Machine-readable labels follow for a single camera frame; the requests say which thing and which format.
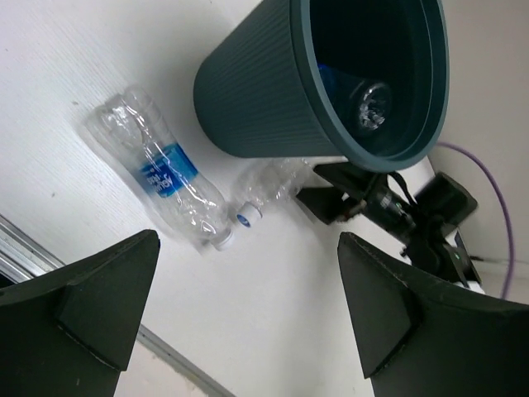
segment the white surface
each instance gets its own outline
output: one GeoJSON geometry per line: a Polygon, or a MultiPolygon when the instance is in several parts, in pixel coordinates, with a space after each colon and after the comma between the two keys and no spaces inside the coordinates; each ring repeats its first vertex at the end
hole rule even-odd
{"type": "Polygon", "coordinates": [[[191,381],[156,357],[140,343],[132,351],[131,362],[122,372],[114,397],[206,397],[191,381]]]}
{"type": "MultiPolygon", "coordinates": [[[[232,187],[252,161],[205,137],[192,87],[200,62],[255,0],[4,2],[0,213],[66,262],[155,227],[76,133],[90,108],[135,82],[195,165],[235,199],[232,187]]],[[[412,190],[430,175],[427,162],[405,174],[412,190]]],[[[365,219],[347,227],[398,254],[400,245],[365,219]]],[[[337,265],[343,228],[291,203],[236,230],[223,253],[160,235],[143,323],[238,396],[372,395],[337,265]]]]}
{"type": "MultiPolygon", "coordinates": [[[[491,169],[511,210],[517,256],[528,261],[529,2],[444,0],[443,5],[450,50],[450,101],[441,139],[473,151],[491,169]]],[[[431,158],[479,202],[478,212],[461,228],[469,251],[506,258],[502,211],[483,173],[447,149],[434,151],[431,158]]],[[[528,266],[517,267],[516,276],[529,276],[528,266]]]]}

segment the bottle label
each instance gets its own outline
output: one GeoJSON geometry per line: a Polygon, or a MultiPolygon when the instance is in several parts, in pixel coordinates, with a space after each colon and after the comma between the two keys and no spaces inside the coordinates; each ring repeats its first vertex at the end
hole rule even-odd
{"type": "Polygon", "coordinates": [[[173,144],[144,166],[141,173],[156,193],[165,198],[190,184],[198,171],[180,145],[173,144]]]}

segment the ribbed bin exterior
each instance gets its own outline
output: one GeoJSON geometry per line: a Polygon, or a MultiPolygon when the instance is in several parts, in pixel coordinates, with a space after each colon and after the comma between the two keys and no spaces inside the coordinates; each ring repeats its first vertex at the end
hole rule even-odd
{"type": "Polygon", "coordinates": [[[339,155],[307,100],[290,1],[264,0],[203,62],[194,102],[203,130],[239,157],[339,155]]]}

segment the plastic bottle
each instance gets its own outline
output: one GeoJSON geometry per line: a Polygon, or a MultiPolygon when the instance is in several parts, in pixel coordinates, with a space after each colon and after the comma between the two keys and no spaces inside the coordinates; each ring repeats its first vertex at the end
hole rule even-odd
{"type": "Polygon", "coordinates": [[[245,203],[237,213],[238,221],[243,226],[253,227],[263,217],[265,209],[295,196],[311,172],[311,166],[303,159],[271,160],[246,184],[245,203]]]}
{"type": "Polygon", "coordinates": [[[391,88],[384,82],[362,79],[326,65],[318,65],[332,107],[353,137],[370,136],[388,119],[391,88]]]}
{"type": "Polygon", "coordinates": [[[173,138],[153,99],[137,86],[95,110],[92,136],[131,172],[171,227],[210,241],[219,251],[232,243],[227,205],[173,138]]]}

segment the dark green bin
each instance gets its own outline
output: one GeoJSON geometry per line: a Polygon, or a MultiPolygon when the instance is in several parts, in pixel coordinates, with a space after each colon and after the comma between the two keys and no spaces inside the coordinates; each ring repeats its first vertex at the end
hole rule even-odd
{"type": "Polygon", "coordinates": [[[194,102],[203,130],[239,157],[344,155],[367,170],[417,163],[435,145],[448,99],[438,0],[264,0],[203,62],[194,102]],[[353,139],[318,63],[388,83],[391,117],[353,139]]]}

